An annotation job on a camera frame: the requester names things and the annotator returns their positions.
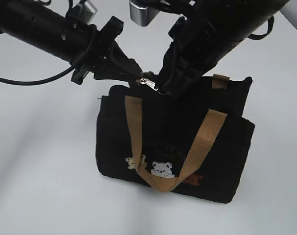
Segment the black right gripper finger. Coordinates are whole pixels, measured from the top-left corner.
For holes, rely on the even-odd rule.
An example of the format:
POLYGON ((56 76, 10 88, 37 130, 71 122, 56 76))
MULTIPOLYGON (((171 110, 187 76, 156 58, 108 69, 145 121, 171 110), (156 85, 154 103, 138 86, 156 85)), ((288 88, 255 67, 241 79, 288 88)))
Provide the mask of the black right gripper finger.
POLYGON ((183 95, 184 83, 181 81, 160 82, 159 93, 171 96, 172 98, 179 98, 183 95))

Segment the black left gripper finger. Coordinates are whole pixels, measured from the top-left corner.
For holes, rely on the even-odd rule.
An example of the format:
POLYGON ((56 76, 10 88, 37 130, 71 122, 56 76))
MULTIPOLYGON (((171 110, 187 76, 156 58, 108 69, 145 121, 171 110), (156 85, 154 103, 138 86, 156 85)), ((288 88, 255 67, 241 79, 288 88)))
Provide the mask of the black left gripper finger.
POLYGON ((118 67, 124 72, 134 76, 142 75, 142 69, 137 64, 137 62, 134 59, 126 56, 117 44, 114 45, 114 59, 118 67))
POLYGON ((95 67, 93 73, 95 80, 132 80, 139 77, 139 68, 95 67))

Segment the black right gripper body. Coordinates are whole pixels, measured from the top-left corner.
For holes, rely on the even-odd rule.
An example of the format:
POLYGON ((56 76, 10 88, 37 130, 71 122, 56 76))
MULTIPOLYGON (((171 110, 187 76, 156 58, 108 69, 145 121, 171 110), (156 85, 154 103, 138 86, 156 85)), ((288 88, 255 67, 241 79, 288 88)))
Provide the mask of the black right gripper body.
POLYGON ((201 32, 203 29, 200 24, 183 16, 177 19, 169 30, 173 41, 163 58, 160 82, 181 81, 185 92, 199 76, 212 69, 212 63, 205 62, 201 51, 202 40, 207 36, 201 32))

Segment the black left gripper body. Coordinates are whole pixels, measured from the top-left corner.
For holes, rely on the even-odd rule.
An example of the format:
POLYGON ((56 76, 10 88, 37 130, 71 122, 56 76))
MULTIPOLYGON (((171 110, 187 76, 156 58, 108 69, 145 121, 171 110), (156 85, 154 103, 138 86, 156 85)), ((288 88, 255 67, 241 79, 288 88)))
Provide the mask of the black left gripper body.
POLYGON ((94 24, 87 26, 91 31, 88 45, 70 62, 74 68, 71 77, 73 83, 81 85, 87 74, 104 60, 116 37, 123 31, 123 27, 123 21, 115 16, 112 16, 101 30, 97 30, 94 24))

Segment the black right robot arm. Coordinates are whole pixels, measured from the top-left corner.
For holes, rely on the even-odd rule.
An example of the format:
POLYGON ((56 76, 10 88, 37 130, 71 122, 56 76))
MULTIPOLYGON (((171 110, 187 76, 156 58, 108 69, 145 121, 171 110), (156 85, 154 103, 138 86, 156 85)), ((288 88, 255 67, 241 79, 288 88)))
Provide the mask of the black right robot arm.
POLYGON ((159 92, 179 97, 243 40, 272 31, 274 14, 286 0, 170 0, 182 14, 169 31, 173 41, 158 75, 159 92))

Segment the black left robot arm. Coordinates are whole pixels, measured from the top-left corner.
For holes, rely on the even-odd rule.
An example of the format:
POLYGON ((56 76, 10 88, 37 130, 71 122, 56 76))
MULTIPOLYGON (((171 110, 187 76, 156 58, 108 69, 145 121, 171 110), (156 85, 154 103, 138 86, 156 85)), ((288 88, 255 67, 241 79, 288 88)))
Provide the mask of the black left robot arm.
POLYGON ((97 12, 88 0, 69 1, 65 16, 49 9, 49 1, 0 0, 0 34, 11 35, 69 63, 63 72, 37 81, 0 78, 1 83, 36 86, 53 82, 70 74, 72 82, 82 84, 89 73, 94 79, 113 79, 134 83, 142 70, 128 58, 116 42, 124 24, 111 17, 102 29, 91 19, 97 12))

